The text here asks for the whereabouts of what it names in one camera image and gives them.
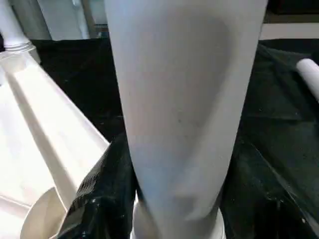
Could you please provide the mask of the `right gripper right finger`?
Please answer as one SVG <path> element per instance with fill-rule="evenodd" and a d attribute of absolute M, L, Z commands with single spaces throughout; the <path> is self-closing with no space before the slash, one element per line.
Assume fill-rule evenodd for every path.
<path fill-rule="evenodd" d="M 235 144 L 221 198 L 228 239 L 317 239 L 311 210 L 254 145 Z"/>

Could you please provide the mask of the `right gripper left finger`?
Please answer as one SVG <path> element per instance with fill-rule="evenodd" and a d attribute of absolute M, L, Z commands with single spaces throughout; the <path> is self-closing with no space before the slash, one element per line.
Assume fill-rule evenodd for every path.
<path fill-rule="evenodd" d="M 136 189 L 127 136 L 122 133 L 83 179 L 57 237 L 130 238 Z"/>

